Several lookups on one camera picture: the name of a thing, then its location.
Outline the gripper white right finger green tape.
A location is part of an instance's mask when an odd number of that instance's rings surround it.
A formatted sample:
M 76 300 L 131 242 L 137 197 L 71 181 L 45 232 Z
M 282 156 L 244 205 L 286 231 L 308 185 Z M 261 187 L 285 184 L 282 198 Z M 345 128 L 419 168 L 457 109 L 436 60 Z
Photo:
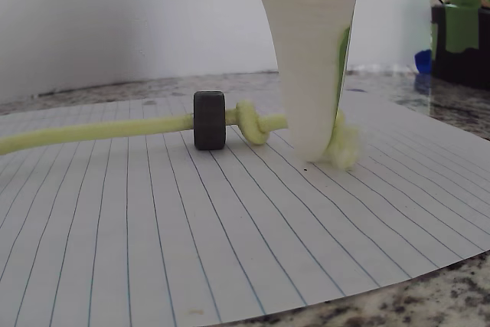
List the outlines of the gripper white right finger green tape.
M 336 87 L 336 110 L 339 108 L 343 83 L 345 79 L 345 63 L 348 59 L 348 45 L 351 34 L 351 27 L 347 27 L 341 34 L 338 48 L 338 76 Z

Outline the gripper white left finger green tape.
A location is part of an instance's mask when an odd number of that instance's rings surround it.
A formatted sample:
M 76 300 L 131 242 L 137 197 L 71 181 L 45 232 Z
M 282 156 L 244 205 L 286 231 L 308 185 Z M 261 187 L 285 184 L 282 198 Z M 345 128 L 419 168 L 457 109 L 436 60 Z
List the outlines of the gripper white left finger green tape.
M 356 0 L 261 0 L 266 12 L 293 147 L 307 162 L 331 142 L 338 48 Z

